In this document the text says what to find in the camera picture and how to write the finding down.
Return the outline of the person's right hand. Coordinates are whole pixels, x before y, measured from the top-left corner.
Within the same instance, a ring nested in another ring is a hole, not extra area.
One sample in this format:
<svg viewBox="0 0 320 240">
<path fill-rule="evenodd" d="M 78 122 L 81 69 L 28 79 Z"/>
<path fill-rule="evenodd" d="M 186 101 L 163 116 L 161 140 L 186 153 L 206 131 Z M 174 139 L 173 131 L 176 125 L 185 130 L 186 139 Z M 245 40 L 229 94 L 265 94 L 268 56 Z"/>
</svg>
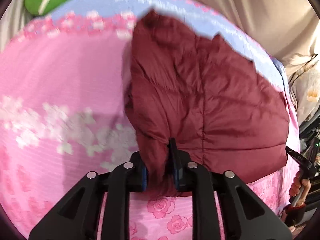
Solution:
<svg viewBox="0 0 320 240">
<path fill-rule="evenodd" d="M 293 183 L 291 184 L 291 187 L 289 189 L 290 197 L 296 198 L 298 195 L 300 195 L 300 197 L 296 202 L 296 207 L 304 205 L 310 189 L 311 189 L 310 180 L 309 179 L 300 180 L 300 172 L 297 172 L 293 180 Z"/>
</svg>

